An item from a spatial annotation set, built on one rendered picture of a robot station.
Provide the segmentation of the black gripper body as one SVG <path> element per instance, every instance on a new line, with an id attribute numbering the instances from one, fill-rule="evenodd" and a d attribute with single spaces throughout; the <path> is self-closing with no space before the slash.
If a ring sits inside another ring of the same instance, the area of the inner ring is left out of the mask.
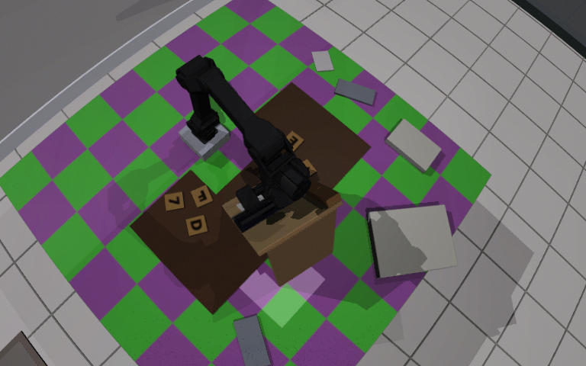
<path id="1" fill-rule="evenodd" d="M 298 169 L 307 178 L 310 177 L 309 169 L 299 158 L 295 157 L 291 161 L 291 163 L 296 169 Z M 270 198 L 270 195 L 266 194 L 266 192 L 265 192 L 265 186 L 266 185 L 268 185 L 269 187 L 273 186 L 274 185 L 273 179 L 263 178 L 259 173 L 259 180 L 261 181 L 261 184 L 257 185 L 254 188 L 251 188 L 249 185 L 246 185 L 246 186 L 242 187 L 241 189 L 237 190 L 237 193 L 236 193 L 237 198 L 239 199 L 240 204 L 242 205 L 243 209 L 247 213 L 251 213 L 260 207 L 261 203 L 258 199 L 259 195 L 264 196 L 264 198 L 266 200 Z"/>

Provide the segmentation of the brown a-frame board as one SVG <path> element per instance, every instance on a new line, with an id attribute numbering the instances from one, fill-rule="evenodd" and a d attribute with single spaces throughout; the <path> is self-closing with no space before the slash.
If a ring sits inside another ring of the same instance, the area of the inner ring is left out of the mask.
<path id="1" fill-rule="evenodd" d="M 279 287 L 333 253 L 340 193 L 309 178 L 300 200 L 276 209 L 260 201 L 251 213 L 241 211 L 237 197 L 222 205 L 259 256 L 266 253 Z"/>

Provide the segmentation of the white paper ticket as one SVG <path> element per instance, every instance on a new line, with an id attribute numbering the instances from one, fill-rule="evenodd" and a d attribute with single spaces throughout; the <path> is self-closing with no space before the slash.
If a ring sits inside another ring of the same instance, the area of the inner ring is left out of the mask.
<path id="1" fill-rule="evenodd" d="M 263 197 L 262 195 L 259 195 L 259 196 L 258 196 L 258 199 L 259 199 L 259 201 L 261 201 L 262 199 L 264 199 L 264 197 Z M 244 211 L 244 209 L 243 209 L 243 207 L 242 207 L 242 205 L 241 205 L 240 203 L 239 203 L 237 206 L 239 207 L 239 209 L 240 209 L 241 211 Z"/>

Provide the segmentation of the white flat rectangular card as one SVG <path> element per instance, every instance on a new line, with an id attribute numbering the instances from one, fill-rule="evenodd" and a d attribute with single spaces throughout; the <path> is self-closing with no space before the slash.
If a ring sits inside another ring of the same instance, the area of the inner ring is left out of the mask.
<path id="1" fill-rule="evenodd" d="M 311 52 L 317 72 L 333 71 L 330 55 L 327 51 Z"/>

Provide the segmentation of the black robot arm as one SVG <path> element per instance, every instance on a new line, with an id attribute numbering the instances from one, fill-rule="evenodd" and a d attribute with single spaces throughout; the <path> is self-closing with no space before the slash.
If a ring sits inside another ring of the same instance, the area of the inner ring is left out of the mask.
<path id="1" fill-rule="evenodd" d="M 296 155 L 288 138 L 270 122 L 258 118 L 225 80 L 213 59 L 197 55 L 176 70 L 175 78 L 190 94 L 194 113 L 186 124 L 192 134 L 206 144 L 218 132 L 215 127 L 220 124 L 220 118 L 211 109 L 210 95 L 243 134 L 247 152 L 258 165 L 260 175 L 273 179 L 274 185 L 266 185 L 265 192 L 276 209 L 306 194 L 311 181 L 292 165 Z M 283 149 L 286 152 L 282 154 Z"/>

